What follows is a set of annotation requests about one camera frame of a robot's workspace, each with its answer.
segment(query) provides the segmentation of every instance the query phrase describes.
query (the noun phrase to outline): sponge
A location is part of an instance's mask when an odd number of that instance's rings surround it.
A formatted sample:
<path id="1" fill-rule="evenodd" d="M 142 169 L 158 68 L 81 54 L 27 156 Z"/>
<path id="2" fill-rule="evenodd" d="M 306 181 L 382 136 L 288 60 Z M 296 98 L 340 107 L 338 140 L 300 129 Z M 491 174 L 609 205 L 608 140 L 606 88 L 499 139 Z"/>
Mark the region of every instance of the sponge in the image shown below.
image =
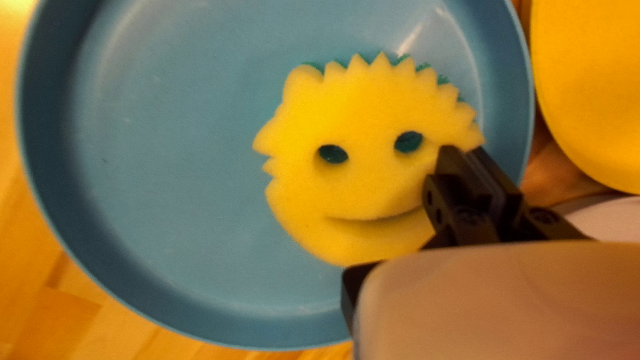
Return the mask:
<path id="1" fill-rule="evenodd" d="M 291 71 L 282 103 L 253 148 L 270 156 L 265 195 L 282 227 L 327 263 L 348 266 L 416 251 L 434 231 L 422 182 L 441 145 L 484 142 L 458 89 L 410 56 L 331 61 Z"/>

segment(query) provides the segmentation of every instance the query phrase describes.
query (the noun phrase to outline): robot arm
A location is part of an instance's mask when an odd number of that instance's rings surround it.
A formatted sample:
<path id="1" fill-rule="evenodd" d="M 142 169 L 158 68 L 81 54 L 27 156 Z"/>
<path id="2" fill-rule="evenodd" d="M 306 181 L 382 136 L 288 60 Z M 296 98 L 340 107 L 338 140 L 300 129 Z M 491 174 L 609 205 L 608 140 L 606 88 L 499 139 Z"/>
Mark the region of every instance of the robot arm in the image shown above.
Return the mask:
<path id="1" fill-rule="evenodd" d="M 443 147 L 424 198 L 424 251 L 343 274 L 356 359 L 640 359 L 640 245 L 528 206 L 482 149 Z"/>

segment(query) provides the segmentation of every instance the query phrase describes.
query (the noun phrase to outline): wooden floor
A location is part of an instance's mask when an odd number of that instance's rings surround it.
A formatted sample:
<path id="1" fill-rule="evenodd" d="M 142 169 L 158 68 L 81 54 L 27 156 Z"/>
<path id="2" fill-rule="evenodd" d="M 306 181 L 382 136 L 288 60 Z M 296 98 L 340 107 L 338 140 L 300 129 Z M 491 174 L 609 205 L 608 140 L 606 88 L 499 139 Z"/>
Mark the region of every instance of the wooden floor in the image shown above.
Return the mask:
<path id="1" fill-rule="evenodd" d="M 186 338 L 124 308 L 69 260 L 29 192 L 13 135 L 17 49 L 32 1 L 0 0 L 0 360 L 349 359 L 350 343 L 269 353 Z M 528 4 L 514 3 L 526 24 Z M 573 166 L 541 119 L 522 189 L 542 206 L 610 191 Z"/>

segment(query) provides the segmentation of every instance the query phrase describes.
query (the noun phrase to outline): sponge eye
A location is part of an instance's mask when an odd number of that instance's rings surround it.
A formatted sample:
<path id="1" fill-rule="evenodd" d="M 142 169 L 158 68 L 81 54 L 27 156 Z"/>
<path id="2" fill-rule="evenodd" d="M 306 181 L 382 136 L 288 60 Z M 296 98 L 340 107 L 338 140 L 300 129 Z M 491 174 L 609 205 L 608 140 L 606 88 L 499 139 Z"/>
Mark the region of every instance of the sponge eye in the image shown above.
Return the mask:
<path id="1" fill-rule="evenodd" d="M 339 164 L 345 162 L 349 155 L 338 145 L 322 145 L 318 149 L 318 155 L 329 164 Z"/>
<path id="2" fill-rule="evenodd" d="M 416 133 L 415 131 L 407 131 L 397 137 L 394 147 L 399 152 L 407 154 L 409 152 L 416 151 L 420 147 L 421 143 L 422 134 Z"/>

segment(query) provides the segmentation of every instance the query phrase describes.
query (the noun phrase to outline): yellow bowl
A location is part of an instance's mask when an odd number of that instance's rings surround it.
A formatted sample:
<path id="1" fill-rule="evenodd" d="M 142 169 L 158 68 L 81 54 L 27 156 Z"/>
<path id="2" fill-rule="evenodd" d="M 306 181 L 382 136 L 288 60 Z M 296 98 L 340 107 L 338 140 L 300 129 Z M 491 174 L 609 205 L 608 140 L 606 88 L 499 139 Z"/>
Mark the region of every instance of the yellow bowl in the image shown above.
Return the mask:
<path id="1" fill-rule="evenodd" d="M 531 56 L 549 129 L 587 175 L 640 194 L 640 2 L 535 0 Z"/>

